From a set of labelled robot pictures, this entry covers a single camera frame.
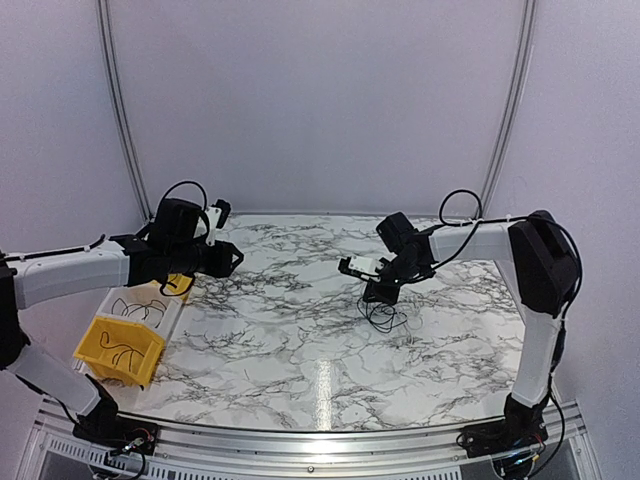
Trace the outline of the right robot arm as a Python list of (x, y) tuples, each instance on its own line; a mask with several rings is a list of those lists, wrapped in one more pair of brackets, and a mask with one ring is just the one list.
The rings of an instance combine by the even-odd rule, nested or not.
[(546, 210), (503, 219), (441, 221), (419, 230), (402, 213), (386, 217), (377, 233), (391, 259), (355, 257), (356, 277), (398, 290), (433, 277), (455, 261), (492, 261), (525, 326), (519, 367), (495, 438), (515, 448), (534, 431), (533, 417), (550, 399), (550, 382), (564, 353), (566, 316), (579, 292), (582, 264), (567, 231)]

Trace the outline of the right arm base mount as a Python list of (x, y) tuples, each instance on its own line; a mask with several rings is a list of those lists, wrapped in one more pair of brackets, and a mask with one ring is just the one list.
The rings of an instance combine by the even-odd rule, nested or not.
[(463, 427), (456, 444), (469, 458), (476, 458), (544, 443), (548, 433), (543, 412), (549, 400), (547, 394), (538, 404), (527, 407), (509, 394), (503, 419)]

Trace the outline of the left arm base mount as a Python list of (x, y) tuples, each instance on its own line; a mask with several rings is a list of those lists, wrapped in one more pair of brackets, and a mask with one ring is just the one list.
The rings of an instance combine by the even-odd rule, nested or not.
[(135, 451), (152, 455), (159, 427), (156, 423), (122, 417), (111, 395), (100, 385), (99, 402), (87, 415), (77, 415), (72, 435), (115, 449), (118, 454)]

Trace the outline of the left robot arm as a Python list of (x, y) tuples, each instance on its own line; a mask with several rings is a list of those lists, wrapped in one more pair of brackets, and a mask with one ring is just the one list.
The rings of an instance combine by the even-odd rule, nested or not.
[(201, 207), (178, 198), (161, 200), (155, 219), (136, 234), (101, 237), (80, 247), (1, 257), (1, 367), (39, 394), (61, 401), (106, 445), (125, 438), (126, 423), (113, 398), (31, 343), (19, 313), (35, 304), (84, 291), (166, 285), (174, 275), (227, 278), (244, 256), (215, 233), (231, 206), (219, 199)]

